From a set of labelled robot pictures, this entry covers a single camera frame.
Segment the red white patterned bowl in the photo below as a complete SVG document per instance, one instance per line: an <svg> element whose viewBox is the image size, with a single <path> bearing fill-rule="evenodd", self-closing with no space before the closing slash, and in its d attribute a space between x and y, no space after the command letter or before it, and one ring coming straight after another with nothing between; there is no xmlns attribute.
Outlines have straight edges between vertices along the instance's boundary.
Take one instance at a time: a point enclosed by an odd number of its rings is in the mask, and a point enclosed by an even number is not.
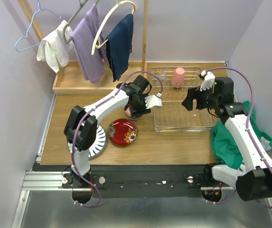
<svg viewBox="0 0 272 228"><path fill-rule="evenodd" d="M131 120L137 120L137 119L140 119L140 118L141 118L141 115L132 116L129 107L127 107L127 109L124 110L124 114L125 114L125 116L126 116L127 118L129 118L129 119L131 119Z"/></svg>

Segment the red floral plate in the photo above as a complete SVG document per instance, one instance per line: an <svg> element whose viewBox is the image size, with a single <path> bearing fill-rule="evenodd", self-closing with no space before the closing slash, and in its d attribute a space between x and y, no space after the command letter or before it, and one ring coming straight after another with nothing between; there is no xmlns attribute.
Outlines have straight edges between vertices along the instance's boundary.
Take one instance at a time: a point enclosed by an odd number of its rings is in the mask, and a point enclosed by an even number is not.
<svg viewBox="0 0 272 228"><path fill-rule="evenodd" d="M123 147L136 140L138 129L132 121L121 118L114 120L109 125L107 135L112 144Z"/></svg>

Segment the pink cup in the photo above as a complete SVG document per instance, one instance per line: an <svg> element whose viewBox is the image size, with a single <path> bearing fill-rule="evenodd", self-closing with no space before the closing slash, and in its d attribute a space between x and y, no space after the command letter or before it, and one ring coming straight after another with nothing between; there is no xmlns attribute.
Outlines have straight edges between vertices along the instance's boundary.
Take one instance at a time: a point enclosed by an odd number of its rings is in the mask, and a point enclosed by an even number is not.
<svg viewBox="0 0 272 228"><path fill-rule="evenodd" d="M176 68L171 79L171 85L174 88L181 88L184 85L184 80L185 70L181 67Z"/></svg>

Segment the clear drinking glass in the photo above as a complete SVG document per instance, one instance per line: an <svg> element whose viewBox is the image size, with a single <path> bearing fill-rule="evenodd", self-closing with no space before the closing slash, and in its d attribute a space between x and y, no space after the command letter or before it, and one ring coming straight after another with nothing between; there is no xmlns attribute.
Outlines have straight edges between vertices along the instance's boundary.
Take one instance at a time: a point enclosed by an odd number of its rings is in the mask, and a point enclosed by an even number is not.
<svg viewBox="0 0 272 228"><path fill-rule="evenodd" d="M160 81L162 82L163 87L167 86L167 74L166 72L159 72L158 75Z"/></svg>

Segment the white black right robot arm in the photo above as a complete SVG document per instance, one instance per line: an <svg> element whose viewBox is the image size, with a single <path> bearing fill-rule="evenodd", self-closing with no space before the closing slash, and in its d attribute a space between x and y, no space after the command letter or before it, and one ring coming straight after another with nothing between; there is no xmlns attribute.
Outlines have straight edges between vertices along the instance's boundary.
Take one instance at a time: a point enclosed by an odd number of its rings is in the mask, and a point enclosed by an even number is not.
<svg viewBox="0 0 272 228"><path fill-rule="evenodd" d="M228 77L205 79L201 86L190 87L182 105L191 111L213 109L232 135L245 168L243 171L225 164L207 164L202 174L203 183L217 182L233 187L243 201L272 198L272 159L262 147L250 124L250 113L234 100L234 82Z"/></svg>

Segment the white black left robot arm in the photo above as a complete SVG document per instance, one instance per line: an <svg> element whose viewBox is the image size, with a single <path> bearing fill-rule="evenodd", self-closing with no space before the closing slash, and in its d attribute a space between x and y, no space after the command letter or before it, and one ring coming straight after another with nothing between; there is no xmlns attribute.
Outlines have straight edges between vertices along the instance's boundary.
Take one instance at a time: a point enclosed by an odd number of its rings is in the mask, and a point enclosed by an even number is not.
<svg viewBox="0 0 272 228"><path fill-rule="evenodd" d="M118 84L108 95L97 102L85 107L72 108L64 135L71 153L71 175L73 183L83 188L91 184L89 172L91 170L89 159L90 151L98 154L106 145L106 138L115 133L106 133L100 122L119 108L128 109L131 118L139 118L149 114L154 107L161 107L161 95L150 95L145 90L151 90L152 85L148 80L138 75L134 81L123 81Z"/></svg>

